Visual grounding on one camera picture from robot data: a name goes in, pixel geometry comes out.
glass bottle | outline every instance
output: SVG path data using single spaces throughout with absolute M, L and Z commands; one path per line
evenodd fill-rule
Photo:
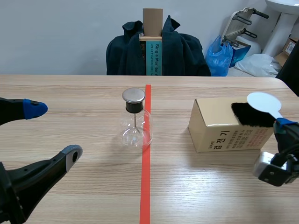
M 142 147 L 151 143 L 153 121 L 148 111 L 143 108 L 145 93 L 138 88 L 129 88 L 122 94 L 126 110 L 120 117 L 120 142 L 128 147 Z

white wall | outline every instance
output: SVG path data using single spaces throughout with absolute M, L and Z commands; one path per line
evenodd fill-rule
M 178 32 L 199 38 L 204 53 L 234 11 L 246 6 L 250 31 L 264 45 L 278 13 L 263 0 L 1 0 L 0 74 L 106 74 L 106 48 L 122 25 L 142 20 L 142 8 L 157 7 L 177 20 Z
M 299 18 L 295 22 L 295 25 L 294 25 L 293 30 L 292 30 L 291 37 L 293 37 L 293 38 L 299 38 Z

black bristles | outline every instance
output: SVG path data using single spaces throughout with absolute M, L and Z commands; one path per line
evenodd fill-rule
M 248 103 L 233 103 L 232 109 L 242 125 L 273 127 L 275 119 L 269 114 L 252 108 Z

wood grain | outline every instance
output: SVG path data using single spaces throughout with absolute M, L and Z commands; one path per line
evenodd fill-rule
M 274 78 L 0 75 L 0 96 L 45 102 L 33 120 L 0 127 L 0 160 L 13 169 L 69 144 L 83 156 L 39 203 L 29 224 L 137 224 L 141 149 L 117 142 L 122 92 L 152 85 L 152 224 L 297 223 L 299 181 L 280 188 L 251 174 L 258 150 L 195 153 L 187 126 L 195 98 L 265 91 L 299 120 L 295 94 Z M 263 150 L 277 151 L 274 136 Z

cardboard box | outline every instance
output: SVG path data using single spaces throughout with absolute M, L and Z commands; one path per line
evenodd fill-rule
M 143 32 L 145 36 L 162 36 L 163 9 L 143 9 Z
M 140 36 L 141 52 L 147 76 L 162 75 L 162 37 Z
M 292 50 L 294 49 L 298 38 L 289 38 L 282 50 L 282 52 L 275 57 L 276 61 L 283 66 L 288 59 L 289 55 L 291 54 Z
M 241 125 L 231 105 L 246 102 L 246 98 L 199 98 L 194 101 L 188 128 L 198 153 L 263 147 L 273 134 L 273 127 Z

